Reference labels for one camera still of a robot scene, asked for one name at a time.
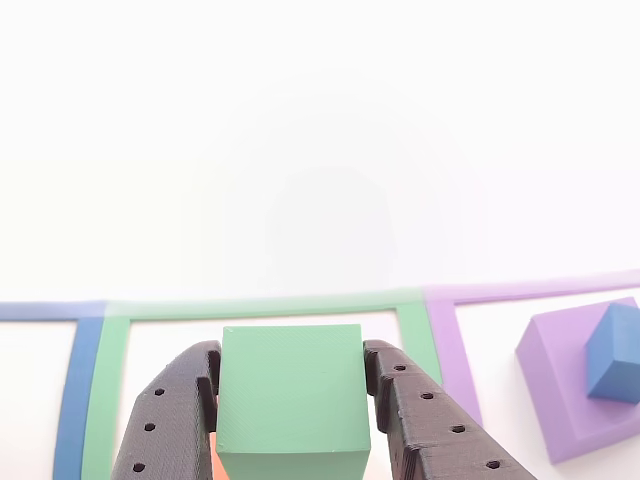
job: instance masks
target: purple block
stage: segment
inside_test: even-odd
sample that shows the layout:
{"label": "purple block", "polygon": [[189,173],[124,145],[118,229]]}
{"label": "purple block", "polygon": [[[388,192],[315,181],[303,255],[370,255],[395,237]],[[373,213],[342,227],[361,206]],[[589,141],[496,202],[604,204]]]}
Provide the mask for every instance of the purple block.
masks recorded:
{"label": "purple block", "polygon": [[516,349],[552,463],[640,433],[640,408],[587,397],[586,343],[611,303],[535,315]]}

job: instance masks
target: green tape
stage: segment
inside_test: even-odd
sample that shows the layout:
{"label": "green tape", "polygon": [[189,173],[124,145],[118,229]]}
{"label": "green tape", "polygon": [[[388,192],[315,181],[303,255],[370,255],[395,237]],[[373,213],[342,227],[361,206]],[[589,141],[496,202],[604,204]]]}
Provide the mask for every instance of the green tape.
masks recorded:
{"label": "green tape", "polygon": [[107,307],[107,315],[136,321],[329,315],[393,310],[398,305],[422,301],[421,290],[411,288],[322,297],[218,302],[112,302]]}
{"label": "green tape", "polygon": [[128,318],[104,319],[84,434],[82,480],[111,477],[129,323]]}
{"label": "green tape", "polygon": [[82,480],[109,480],[129,326],[134,321],[189,321],[395,311],[404,350],[435,381],[442,374],[420,289],[218,302],[110,302],[93,374]]}
{"label": "green tape", "polygon": [[398,305],[396,312],[405,353],[431,378],[442,385],[438,351],[424,302]]}

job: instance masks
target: purple line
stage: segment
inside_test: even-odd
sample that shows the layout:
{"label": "purple line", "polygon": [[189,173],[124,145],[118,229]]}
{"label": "purple line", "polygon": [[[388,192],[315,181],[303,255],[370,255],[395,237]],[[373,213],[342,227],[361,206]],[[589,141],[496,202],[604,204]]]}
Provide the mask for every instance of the purple line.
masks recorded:
{"label": "purple line", "polygon": [[480,404],[456,318],[456,307],[450,300],[430,301],[428,292],[425,292],[425,298],[440,361],[442,386],[471,418],[482,425]]}
{"label": "purple line", "polygon": [[520,283],[442,285],[427,287],[430,300],[452,300],[456,305],[578,295],[640,287],[640,269],[584,277]]}

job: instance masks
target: blue square outline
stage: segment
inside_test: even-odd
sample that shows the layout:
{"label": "blue square outline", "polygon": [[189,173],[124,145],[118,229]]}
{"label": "blue square outline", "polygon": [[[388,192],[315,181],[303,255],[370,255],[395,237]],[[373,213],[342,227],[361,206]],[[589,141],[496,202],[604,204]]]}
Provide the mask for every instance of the blue square outline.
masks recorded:
{"label": "blue square outline", "polygon": [[80,480],[93,370],[106,302],[0,303],[0,322],[73,322],[69,366],[58,417],[53,480]]}

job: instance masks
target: white background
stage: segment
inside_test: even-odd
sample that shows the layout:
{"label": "white background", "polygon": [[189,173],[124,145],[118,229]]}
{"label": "white background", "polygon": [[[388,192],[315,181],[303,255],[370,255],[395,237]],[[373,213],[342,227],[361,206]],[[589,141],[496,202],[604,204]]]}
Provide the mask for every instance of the white background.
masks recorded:
{"label": "white background", "polygon": [[633,1],[0,2],[0,298],[639,267],[639,21]]}

